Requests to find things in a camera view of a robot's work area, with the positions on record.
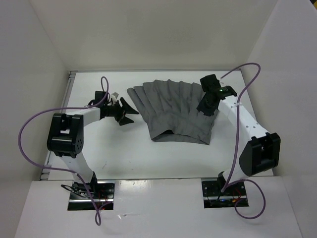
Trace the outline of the grey pleated skirt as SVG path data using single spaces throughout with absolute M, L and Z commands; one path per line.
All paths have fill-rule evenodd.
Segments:
M 200 84 L 155 80 L 128 88 L 127 93 L 152 141 L 210 143 L 216 117 L 197 110 L 204 95 Z

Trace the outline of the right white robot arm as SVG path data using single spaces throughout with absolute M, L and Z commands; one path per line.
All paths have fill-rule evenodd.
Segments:
M 197 110 L 206 116 L 221 112 L 236 129 L 232 166 L 217 178 L 219 193 L 228 195 L 235 181 L 277 167 L 281 139 L 277 133 L 269 133 L 262 127 L 241 104 L 236 91 L 231 86 L 221 86 L 216 75 L 207 75 L 200 83 L 204 96 Z

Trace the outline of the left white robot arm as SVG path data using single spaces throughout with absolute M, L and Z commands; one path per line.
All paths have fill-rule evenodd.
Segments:
M 84 127 L 106 117 L 112 117 L 120 125 L 127 125 L 134 121 L 126 115 L 138 115 L 124 98 L 118 99 L 117 93 L 109 94 L 96 91 L 87 109 L 70 114 L 55 113 L 49 130 L 47 147 L 60 157 L 73 173 L 75 187 L 73 193 L 84 194 L 87 198 L 95 197 L 99 192 L 95 172 L 88 166 L 83 155 Z

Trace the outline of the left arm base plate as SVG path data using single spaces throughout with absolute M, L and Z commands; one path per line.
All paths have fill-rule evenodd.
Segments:
M 72 186 L 62 184 L 61 187 L 70 192 L 68 211 L 94 210 L 88 193 L 83 186 L 74 182 Z M 90 190 L 90 192 L 92 193 L 97 208 L 100 208 L 100 210 L 113 210 L 115 192 L 114 180 L 98 181 L 95 190 Z

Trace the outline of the aluminium table edge rail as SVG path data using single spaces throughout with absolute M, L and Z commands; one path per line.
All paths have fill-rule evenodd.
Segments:
M 54 114 L 47 139 L 47 147 L 49 151 L 42 168 L 42 174 L 50 174 L 51 170 L 71 172 L 69 169 L 52 167 L 52 161 L 55 157 L 60 155 L 70 155 L 70 153 L 72 153 L 71 151 L 66 151 L 66 149 L 72 150 L 72 137 L 66 132 L 62 131 L 68 130 L 71 124 L 71 118 L 67 117 L 65 111 L 68 109 L 67 105 L 76 73 L 77 71 L 71 71 L 69 73 L 66 91 L 62 100 L 62 107 L 50 110 L 54 112 Z

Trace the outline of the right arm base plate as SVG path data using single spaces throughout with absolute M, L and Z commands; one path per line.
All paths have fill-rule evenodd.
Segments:
M 230 186 L 221 192 L 220 184 L 216 178 L 201 180 L 203 202 L 205 209 L 248 207 L 247 193 L 243 182 Z

